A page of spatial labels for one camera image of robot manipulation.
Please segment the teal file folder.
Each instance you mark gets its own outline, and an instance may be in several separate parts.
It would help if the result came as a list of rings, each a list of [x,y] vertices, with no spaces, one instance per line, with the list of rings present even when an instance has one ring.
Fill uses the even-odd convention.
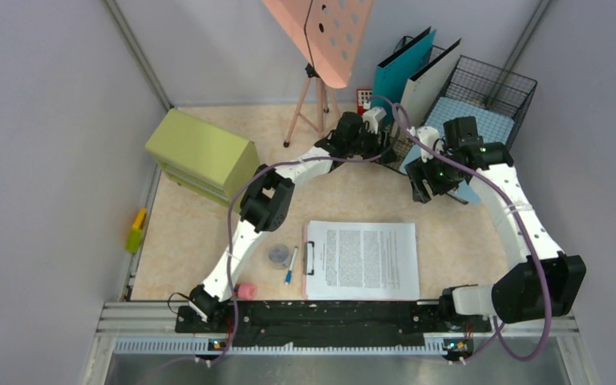
[[[384,123],[392,122],[391,106],[379,97],[398,103],[402,100],[407,80],[428,64],[437,29],[428,27],[422,33],[384,59],[375,70],[372,107],[383,107]]]

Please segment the grey white file folder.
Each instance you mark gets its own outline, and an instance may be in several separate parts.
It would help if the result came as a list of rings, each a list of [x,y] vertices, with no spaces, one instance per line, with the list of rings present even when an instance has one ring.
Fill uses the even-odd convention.
[[[460,59],[461,43],[462,40],[458,39],[447,49],[433,46],[428,63],[408,78],[399,103],[413,126],[419,127],[425,122]]]

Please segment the light blue clipboard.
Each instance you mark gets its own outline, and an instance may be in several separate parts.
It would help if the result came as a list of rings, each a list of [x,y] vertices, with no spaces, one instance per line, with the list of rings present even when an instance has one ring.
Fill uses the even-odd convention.
[[[405,132],[412,143],[417,145],[419,155],[404,161],[403,169],[406,164],[420,157],[421,143],[415,137],[416,128],[419,127],[410,124],[405,128]],[[474,115],[455,117],[443,122],[441,128],[436,129],[440,133],[441,143],[436,145],[435,158],[458,168],[466,175],[465,181],[460,183],[455,194],[468,202],[480,201],[478,189],[472,187],[471,182],[478,181],[480,176],[486,176],[488,171],[493,171],[498,166],[511,168],[514,165],[505,144],[484,140]]]

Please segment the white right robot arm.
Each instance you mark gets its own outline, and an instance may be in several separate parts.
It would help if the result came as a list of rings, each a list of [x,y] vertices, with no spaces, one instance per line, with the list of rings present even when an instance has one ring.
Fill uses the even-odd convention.
[[[449,120],[441,130],[424,126],[406,133],[420,146],[419,158],[405,166],[415,200],[427,203],[467,183],[487,209],[508,258],[508,272],[493,284],[443,290],[440,324],[460,330],[471,315],[510,324],[569,314],[586,265],[545,230],[506,145],[484,142],[473,116]]]

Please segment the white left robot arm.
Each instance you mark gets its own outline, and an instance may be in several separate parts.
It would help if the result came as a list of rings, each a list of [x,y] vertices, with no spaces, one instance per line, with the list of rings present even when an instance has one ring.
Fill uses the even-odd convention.
[[[239,221],[227,222],[228,245],[214,269],[188,296],[195,322],[215,331],[225,321],[224,304],[257,246],[286,220],[296,187],[333,172],[345,163],[386,163],[395,159],[389,132],[383,128],[387,113],[373,107],[363,115],[345,112],[335,129],[296,160],[261,165],[233,198]]]

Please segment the red white small box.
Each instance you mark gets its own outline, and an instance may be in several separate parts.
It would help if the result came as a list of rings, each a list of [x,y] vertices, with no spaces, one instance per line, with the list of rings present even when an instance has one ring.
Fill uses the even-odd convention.
[[[371,108],[371,95],[372,90],[370,88],[358,88],[356,90],[356,112],[362,116]]]

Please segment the pink perforated board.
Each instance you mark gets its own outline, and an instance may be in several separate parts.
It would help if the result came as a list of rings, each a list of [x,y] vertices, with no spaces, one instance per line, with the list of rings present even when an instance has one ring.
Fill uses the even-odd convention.
[[[372,1],[265,0],[263,5],[328,87],[347,87]]]

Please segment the pink clipboard with papers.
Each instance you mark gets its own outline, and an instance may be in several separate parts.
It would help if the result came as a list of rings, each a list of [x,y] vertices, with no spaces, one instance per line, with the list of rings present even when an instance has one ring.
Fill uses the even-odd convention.
[[[303,297],[418,300],[416,246],[413,223],[310,221],[304,226]]]

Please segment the blue white marker pen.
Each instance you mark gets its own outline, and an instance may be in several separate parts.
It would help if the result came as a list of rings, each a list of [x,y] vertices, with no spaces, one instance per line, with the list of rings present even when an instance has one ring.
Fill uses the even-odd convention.
[[[293,275],[293,271],[294,271],[294,265],[297,259],[297,255],[298,255],[298,247],[295,246],[294,250],[291,254],[291,258],[290,258],[290,262],[288,265],[288,270],[286,272],[286,276],[285,276],[285,280],[284,280],[284,285],[288,286],[291,283],[292,280],[292,275]]]

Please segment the clear jar of paperclips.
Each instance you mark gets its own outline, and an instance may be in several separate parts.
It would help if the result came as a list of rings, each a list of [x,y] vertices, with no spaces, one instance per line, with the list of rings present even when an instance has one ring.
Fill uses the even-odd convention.
[[[268,258],[275,269],[286,270],[291,260],[290,250],[284,244],[273,245],[269,249]]]

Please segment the green metal drawer box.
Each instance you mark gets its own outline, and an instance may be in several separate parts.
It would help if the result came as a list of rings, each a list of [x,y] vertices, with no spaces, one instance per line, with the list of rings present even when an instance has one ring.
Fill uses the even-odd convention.
[[[223,206],[261,165],[253,141],[175,108],[145,149],[169,180]]]

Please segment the pink capped tube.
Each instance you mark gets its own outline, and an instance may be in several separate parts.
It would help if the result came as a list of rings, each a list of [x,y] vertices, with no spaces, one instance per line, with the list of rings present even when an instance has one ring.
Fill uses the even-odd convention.
[[[253,301],[257,296],[257,287],[250,283],[237,284],[235,294],[242,301]]]

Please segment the yellow green toy block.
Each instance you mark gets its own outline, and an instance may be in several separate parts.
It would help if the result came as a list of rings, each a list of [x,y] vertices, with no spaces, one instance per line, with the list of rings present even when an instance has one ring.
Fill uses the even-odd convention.
[[[128,253],[136,253],[141,245],[144,233],[144,223],[147,217],[147,208],[141,208],[133,222],[131,223],[130,231],[124,245],[124,249]]]

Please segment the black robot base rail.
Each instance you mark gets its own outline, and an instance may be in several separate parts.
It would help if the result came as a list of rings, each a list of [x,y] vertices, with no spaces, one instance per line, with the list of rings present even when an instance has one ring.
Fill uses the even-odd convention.
[[[489,332],[481,316],[447,318],[425,301],[240,301],[205,322],[189,306],[177,309],[175,331],[223,334],[234,347],[419,347],[432,333]]]

